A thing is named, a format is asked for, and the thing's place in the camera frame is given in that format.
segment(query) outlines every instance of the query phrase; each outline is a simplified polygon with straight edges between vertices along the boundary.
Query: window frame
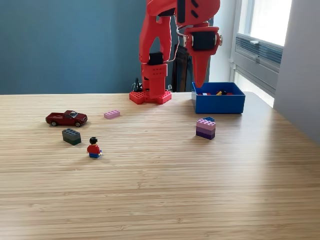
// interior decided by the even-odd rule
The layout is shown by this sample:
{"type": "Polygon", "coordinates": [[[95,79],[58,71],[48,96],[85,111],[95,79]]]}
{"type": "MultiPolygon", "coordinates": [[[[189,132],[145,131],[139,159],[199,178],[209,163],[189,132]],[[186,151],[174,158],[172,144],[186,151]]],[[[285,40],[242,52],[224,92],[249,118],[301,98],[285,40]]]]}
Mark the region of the window frame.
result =
{"type": "Polygon", "coordinates": [[[234,29],[233,29],[233,40],[231,49],[231,71],[230,71],[230,82],[235,82],[235,75],[238,72],[244,75],[250,82],[254,83],[257,87],[263,89],[265,92],[274,96],[276,93],[276,87],[278,84],[278,77],[280,72],[280,64],[268,61],[262,57],[259,57],[252,52],[246,51],[244,48],[240,48],[236,44],[236,38],[246,39],[252,41],[258,41],[261,44],[270,46],[271,48],[277,48],[283,50],[284,47],[264,41],[262,39],[251,37],[247,34],[251,32],[252,19],[254,14],[255,0],[237,0],[235,9],[234,29]],[[247,1],[246,16],[242,16],[242,3],[247,1]],[[241,24],[244,25],[244,32],[246,34],[239,33],[241,24]]]}

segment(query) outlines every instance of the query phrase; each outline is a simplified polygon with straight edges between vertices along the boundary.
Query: minifigure red shirt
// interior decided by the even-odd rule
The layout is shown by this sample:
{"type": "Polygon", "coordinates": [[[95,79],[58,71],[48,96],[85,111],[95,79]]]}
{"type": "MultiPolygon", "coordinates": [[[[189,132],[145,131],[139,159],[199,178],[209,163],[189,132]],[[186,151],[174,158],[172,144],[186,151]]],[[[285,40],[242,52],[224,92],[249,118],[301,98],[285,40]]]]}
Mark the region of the minifigure red shirt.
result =
{"type": "Polygon", "coordinates": [[[100,148],[98,145],[90,145],[86,149],[86,151],[90,154],[99,154],[100,153],[100,148]]]}

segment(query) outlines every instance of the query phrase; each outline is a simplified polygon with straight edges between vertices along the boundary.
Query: purple lego brick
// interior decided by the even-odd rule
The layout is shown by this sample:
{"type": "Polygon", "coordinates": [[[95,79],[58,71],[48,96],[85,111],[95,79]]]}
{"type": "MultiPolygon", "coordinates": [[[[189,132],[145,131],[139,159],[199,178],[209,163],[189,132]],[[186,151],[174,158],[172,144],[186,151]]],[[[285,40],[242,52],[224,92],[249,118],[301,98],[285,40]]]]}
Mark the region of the purple lego brick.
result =
{"type": "Polygon", "coordinates": [[[197,131],[195,134],[196,134],[197,136],[199,136],[199,137],[202,137],[202,138],[205,138],[205,139],[209,139],[209,140],[214,139],[215,136],[216,136],[215,133],[214,133],[213,135],[208,135],[208,134],[205,134],[205,133],[199,132],[199,131],[197,131]]]}
{"type": "Polygon", "coordinates": [[[216,129],[213,129],[213,130],[208,130],[208,129],[205,129],[205,128],[202,128],[202,127],[199,127],[197,126],[196,127],[196,131],[197,132],[200,132],[200,133],[203,133],[203,134],[207,134],[207,135],[213,135],[216,133],[216,129]]]}
{"type": "Polygon", "coordinates": [[[209,131],[212,131],[213,129],[216,128],[216,123],[212,122],[212,121],[204,120],[204,119],[199,119],[196,122],[196,126],[203,128],[203,129],[207,129],[209,131]]]}
{"type": "Polygon", "coordinates": [[[119,116],[120,116],[120,112],[118,110],[109,111],[109,112],[104,114],[104,117],[106,119],[114,119],[114,118],[119,117],[119,116]]]}

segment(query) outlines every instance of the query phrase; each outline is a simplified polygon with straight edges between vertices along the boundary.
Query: white wall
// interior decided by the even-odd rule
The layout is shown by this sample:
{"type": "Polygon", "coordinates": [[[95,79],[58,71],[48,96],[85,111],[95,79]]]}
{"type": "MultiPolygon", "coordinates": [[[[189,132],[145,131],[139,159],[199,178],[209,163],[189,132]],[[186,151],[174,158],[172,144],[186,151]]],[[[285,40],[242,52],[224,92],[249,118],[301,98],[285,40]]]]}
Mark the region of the white wall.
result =
{"type": "Polygon", "coordinates": [[[219,46],[216,55],[210,61],[210,82],[229,82],[232,41],[237,0],[221,0],[219,12],[214,16],[214,26],[219,27],[223,36],[223,45],[219,46]]]}
{"type": "Polygon", "coordinates": [[[274,108],[320,143],[319,9],[320,0],[292,1],[274,108]]]}

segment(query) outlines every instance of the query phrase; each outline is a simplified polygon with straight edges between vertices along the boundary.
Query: red robotic arm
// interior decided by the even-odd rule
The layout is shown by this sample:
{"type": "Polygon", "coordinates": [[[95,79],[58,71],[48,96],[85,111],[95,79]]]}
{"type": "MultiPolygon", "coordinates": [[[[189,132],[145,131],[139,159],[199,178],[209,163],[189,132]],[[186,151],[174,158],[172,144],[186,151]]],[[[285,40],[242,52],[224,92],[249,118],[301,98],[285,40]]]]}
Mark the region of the red robotic arm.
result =
{"type": "Polygon", "coordinates": [[[219,28],[211,27],[206,22],[219,8],[220,0],[146,0],[139,43],[143,91],[139,95],[130,93],[131,100],[137,104],[163,104],[171,99],[171,94],[165,90],[167,63],[170,62],[172,46],[171,16],[176,19],[177,34],[183,37],[183,45],[192,56],[195,84],[198,88],[202,87],[209,58],[216,54],[218,46],[222,44],[219,28]],[[183,28],[186,28],[184,34],[179,33],[183,28]],[[150,53],[156,37],[160,40],[160,52],[150,53]]]}

